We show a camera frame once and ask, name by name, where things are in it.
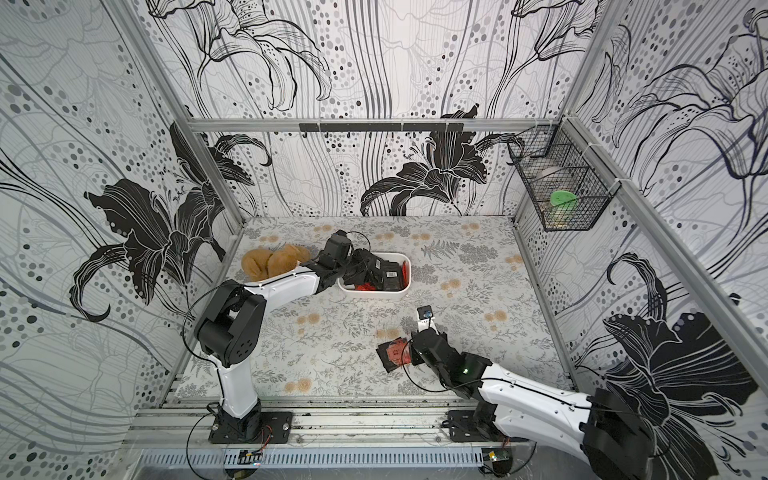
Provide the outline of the black tea bag sachet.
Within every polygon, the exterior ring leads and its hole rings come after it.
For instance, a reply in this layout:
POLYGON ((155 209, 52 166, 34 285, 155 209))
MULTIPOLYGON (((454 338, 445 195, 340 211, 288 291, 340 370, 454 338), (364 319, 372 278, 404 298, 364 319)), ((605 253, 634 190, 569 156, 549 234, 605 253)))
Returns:
POLYGON ((401 263, 386 260, 365 249, 353 251, 343 282, 358 290, 395 292, 405 288, 401 263))

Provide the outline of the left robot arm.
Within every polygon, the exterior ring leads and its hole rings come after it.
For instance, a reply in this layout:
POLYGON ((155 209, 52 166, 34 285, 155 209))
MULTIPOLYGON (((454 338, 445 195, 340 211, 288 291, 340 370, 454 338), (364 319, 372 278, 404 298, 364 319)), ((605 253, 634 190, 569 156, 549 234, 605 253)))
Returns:
POLYGON ((326 241, 317 258, 287 273, 249 284, 227 280, 214 290, 195 325, 194 337, 217 368, 220 405, 228 416, 244 419, 259 403, 250 356, 265 318, 295 300, 333 286, 347 270, 352 251, 347 233, 339 230, 326 241))

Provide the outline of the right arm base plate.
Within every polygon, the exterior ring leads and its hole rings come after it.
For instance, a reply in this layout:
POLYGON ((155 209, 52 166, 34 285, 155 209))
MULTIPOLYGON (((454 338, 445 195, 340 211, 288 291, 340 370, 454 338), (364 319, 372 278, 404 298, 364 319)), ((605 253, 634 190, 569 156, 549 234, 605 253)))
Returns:
POLYGON ((448 430, 455 443, 469 442, 527 442, 519 436, 504 434, 494 423, 495 415, 481 410, 449 410, 441 427, 448 430))

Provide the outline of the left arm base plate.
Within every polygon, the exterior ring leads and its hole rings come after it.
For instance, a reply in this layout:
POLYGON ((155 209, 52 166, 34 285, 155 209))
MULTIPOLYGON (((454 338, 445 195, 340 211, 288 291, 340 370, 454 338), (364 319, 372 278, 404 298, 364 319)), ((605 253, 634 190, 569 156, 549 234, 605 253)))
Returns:
POLYGON ((290 411, 256 410, 235 418, 221 410, 215 413, 208 440, 212 444, 286 444, 292 422, 290 411))

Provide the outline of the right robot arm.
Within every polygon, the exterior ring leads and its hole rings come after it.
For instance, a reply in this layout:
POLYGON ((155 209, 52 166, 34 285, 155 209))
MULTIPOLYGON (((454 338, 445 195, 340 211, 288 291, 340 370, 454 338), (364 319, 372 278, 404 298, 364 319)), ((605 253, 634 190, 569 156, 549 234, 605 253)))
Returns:
POLYGON ((531 441, 588 464, 601 479, 647 479, 655 441, 648 424, 614 393, 560 390, 486 357, 460 353, 433 328, 416 332, 402 354, 426 365, 443 390, 477 405, 445 423, 456 443, 531 441))

